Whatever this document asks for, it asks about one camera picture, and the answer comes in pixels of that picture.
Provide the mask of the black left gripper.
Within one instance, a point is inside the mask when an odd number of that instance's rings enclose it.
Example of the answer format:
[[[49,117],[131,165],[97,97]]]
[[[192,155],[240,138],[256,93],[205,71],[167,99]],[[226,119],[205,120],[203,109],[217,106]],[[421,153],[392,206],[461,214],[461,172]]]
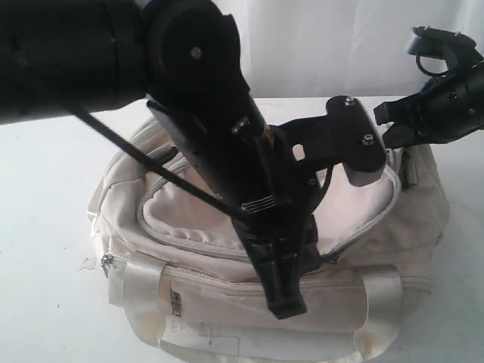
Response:
[[[320,118],[270,126],[252,100],[147,105],[209,189],[246,215],[236,233],[268,310],[279,320],[304,314],[300,267],[320,264],[312,215],[320,187],[315,170],[296,160],[293,146],[309,147]]]

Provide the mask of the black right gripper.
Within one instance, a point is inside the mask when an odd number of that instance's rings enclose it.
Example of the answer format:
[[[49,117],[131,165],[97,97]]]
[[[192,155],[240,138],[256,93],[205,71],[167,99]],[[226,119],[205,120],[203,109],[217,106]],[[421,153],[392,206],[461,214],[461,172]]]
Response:
[[[387,148],[447,144],[483,130],[483,72],[454,76],[436,87],[374,108]]]

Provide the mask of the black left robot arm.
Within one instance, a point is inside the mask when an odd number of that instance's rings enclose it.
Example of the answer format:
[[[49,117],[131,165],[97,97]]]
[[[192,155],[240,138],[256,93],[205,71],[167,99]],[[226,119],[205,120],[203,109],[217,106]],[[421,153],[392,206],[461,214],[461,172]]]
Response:
[[[208,191],[95,117],[142,98]],[[231,15],[211,1],[3,1],[2,124],[66,115],[230,216],[269,311],[306,312],[300,280],[320,266],[313,212],[324,192],[293,147],[307,144],[314,120],[266,123]]]

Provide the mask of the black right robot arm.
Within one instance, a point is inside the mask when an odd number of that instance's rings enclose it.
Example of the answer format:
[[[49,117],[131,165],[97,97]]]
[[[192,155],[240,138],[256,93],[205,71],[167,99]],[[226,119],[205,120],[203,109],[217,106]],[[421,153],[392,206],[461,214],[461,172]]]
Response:
[[[374,108],[391,149],[448,144],[483,129],[483,62],[433,77],[415,94]]]

